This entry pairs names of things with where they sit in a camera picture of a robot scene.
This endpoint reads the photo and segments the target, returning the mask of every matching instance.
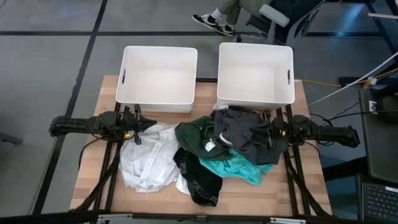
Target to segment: desk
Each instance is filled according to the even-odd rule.
[[[118,78],[115,75],[104,77],[95,115],[114,109]],[[193,111],[189,114],[153,112],[143,112],[142,114],[146,118],[170,124],[192,121],[211,113],[213,104],[216,103],[216,89],[216,83],[197,83]],[[295,82],[295,96],[296,100],[292,105],[293,114],[309,116],[307,100],[301,82]],[[70,208],[79,206],[97,184],[105,147],[106,142],[98,141],[86,148]],[[318,152],[311,146],[304,145],[300,148],[300,154],[305,182],[309,191],[322,208],[331,213]],[[108,187],[105,186],[100,208],[104,208],[107,189]],[[302,199],[298,187],[296,187],[296,196],[299,211],[303,213]],[[135,189],[126,187],[122,176],[118,174],[111,211],[181,215],[292,216],[285,163],[282,156],[279,164],[274,166],[269,174],[263,176],[260,187],[252,186],[243,179],[224,179],[217,207],[201,207],[195,204],[191,196],[179,192],[175,188],[175,184],[170,184],[156,193],[140,194]]]

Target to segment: white label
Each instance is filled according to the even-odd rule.
[[[210,152],[210,150],[212,150],[214,147],[216,147],[216,144],[214,144],[211,139],[209,139],[209,140],[210,141],[208,143],[206,143],[206,145],[205,145],[205,149],[208,152]]]
[[[369,100],[369,112],[376,111],[377,102]]]
[[[398,193],[398,189],[393,189],[392,187],[386,187],[386,190]]]

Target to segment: white plastic bin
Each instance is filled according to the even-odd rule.
[[[193,48],[126,47],[116,101],[140,104],[142,111],[191,112],[197,58]]]
[[[264,44],[220,44],[217,102],[257,109],[293,103],[293,50]]]

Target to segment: olive pants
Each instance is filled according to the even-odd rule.
[[[260,8],[265,4],[269,4],[272,0],[226,0],[226,2],[218,7],[223,15],[226,15],[227,23],[235,25],[238,21],[241,8],[248,13],[260,17]]]

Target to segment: white shirt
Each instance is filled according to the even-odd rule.
[[[119,170],[127,186],[137,192],[157,192],[178,179],[176,187],[189,194],[186,180],[173,161],[178,150],[175,127],[158,123],[140,133],[141,145],[134,138],[123,144]]]

